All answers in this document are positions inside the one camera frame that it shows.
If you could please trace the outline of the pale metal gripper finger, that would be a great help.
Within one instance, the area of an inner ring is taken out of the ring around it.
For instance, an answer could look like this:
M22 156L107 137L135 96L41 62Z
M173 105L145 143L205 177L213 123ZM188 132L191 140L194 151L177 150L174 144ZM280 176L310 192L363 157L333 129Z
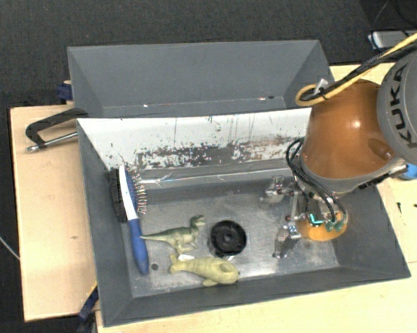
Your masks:
M277 204L285 199L291 199L293 196L292 177L274 176L270 182L263 188L262 196L259 202L262 204Z
M276 259L286 258L288 252L302 239L295 225L286 224L280 227L275 236L273 257Z

